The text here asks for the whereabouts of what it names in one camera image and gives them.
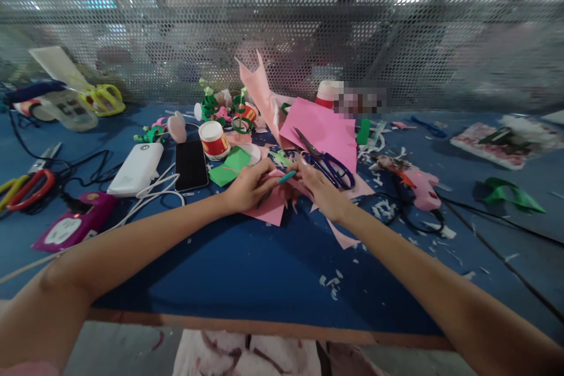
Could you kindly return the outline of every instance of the charging cable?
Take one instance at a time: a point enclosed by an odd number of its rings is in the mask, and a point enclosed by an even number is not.
[[[129,210],[129,212],[127,213],[127,215],[126,215],[117,225],[115,225],[115,226],[113,226],[112,228],[110,228],[110,229],[108,229],[108,230],[102,232],[101,234],[98,234],[98,236],[99,236],[99,235],[102,235],[102,234],[105,234],[105,233],[107,233],[107,232],[110,232],[111,230],[114,230],[114,229],[116,229],[116,228],[122,227],[122,226],[125,225],[125,223],[129,220],[129,218],[131,218],[131,217],[132,217],[135,213],[137,213],[141,208],[145,207],[145,205],[149,204],[149,203],[150,203],[151,201],[153,201],[155,198],[157,198],[157,197],[159,197],[159,196],[161,196],[161,195],[163,195],[163,194],[174,194],[174,195],[180,197],[180,201],[182,202],[182,206],[185,206],[185,205],[186,205],[186,202],[185,202],[185,200],[184,200],[184,197],[183,197],[180,193],[178,193],[178,192],[176,192],[176,191],[170,191],[170,188],[176,183],[176,180],[179,178],[180,175],[179,175],[178,173],[174,173],[174,174],[172,174],[172,175],[170,175],[170,176],[167,176],[166,178],[163,179],[163,176],[165,176],[167,173],[169,173],[170,170],[175,166],[175,164],[176,164],[176,162],[173,163],[173,164],[171,164],[170,167],[169,167],[167,170],[165,170],[165,171],[163,172],[163,174],[162,174],[161,176],[159,176],[159,177],[157,178],[157,180],[156,180],[153,184],[149,185],[147,188],[144,188],[144,189],[142,189],[141,191],[139,191],[139,192],[137,193],[137,195],[136,195],[135,197],[136,197],[139,201],[131,208],[131,210]],[[155,192],[155,193],[152,193],[152,192],[151,192],[151,191],[153,190],[153,188],[155,188],[156,186],[161,185],[161,184],[163,184],[163,183],[165,183],[165,182],[168,182],[169,180],[170,180],[171,182],[170,182],[170,184],[169,184],[164,190],[159,191],[159,192]],[[89,241],[89,240],[86,240],[86,239],[85,239],[85,240],[83,240],[82,242],[80,242],[80,243],[78,243],[78,244],[76,244],[76,245],[73,245],[72,247],[68,247],[68,248],[66,248],[66,249],[64,249],[64,250],[59,251],[58,253],[51,254],[50,256],[44,257],[44,258],[42,258],[41,260],[34,261],[33,263],[28,264],[27,266],[23,266],[23,267],[21,267],[21,268],[15,270],[15,271],[13,271],[12,273],[7,274],[7,275],[4,276],[3,278],[0,278],[0,285],[3,284],[4,282],[9,281],[10,279],[15,278],[16,276],[22,274],[23,272],[25,272],[25,271],[27,271],[27,270],[33,269],[34,267],[40,266],[40,265],[43,264],[43,263],[47,263],[47,262],[49,262],[49,261],[51,261],[51,260],[53,260],[53,259],[59,257],[61,254],[66,253],[68,250],[73,249],[74,247],[76,247],[77,245],[82,244],[82,243],[85,242],[85,241]]]

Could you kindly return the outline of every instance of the yellow plier handle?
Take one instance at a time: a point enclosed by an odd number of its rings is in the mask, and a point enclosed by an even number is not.
[[[0,213],[4,211],[4,208],[8,205],[10,200],[15,197],[20,188],[26,183],[28,179],[29,175],[25,174],[17,179],[11,179],[4,185],[0,186],[0,195],[4,193],[4,191],[8,191],[2,201],[0,201]]]

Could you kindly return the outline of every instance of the glue gun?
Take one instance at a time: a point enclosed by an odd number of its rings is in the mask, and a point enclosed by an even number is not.
[[[379,167],[389,170],[401,178],[401,181],[410,187],[415,194],[413,204],[424,212],[430,212],[441,207],[441,200],[433,187],[439,183],[439,178],[430,173],[423,172],[405,160],[394,159],[388,156],[376,156]]]

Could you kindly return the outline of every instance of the floor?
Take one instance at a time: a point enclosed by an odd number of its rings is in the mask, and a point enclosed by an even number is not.
[[[172,374],[182,329],[87,322],[65,376]],[[455,352],[365,347],[365,354],[391,376],[474,376]]]

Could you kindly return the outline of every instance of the white power bank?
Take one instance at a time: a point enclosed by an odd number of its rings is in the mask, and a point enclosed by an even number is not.
[[[108,188],[108,194],[115,197],[135,197],[139,191],[147,188],[158,177],[157,166],[163,155],[161,143],[137,144]]]

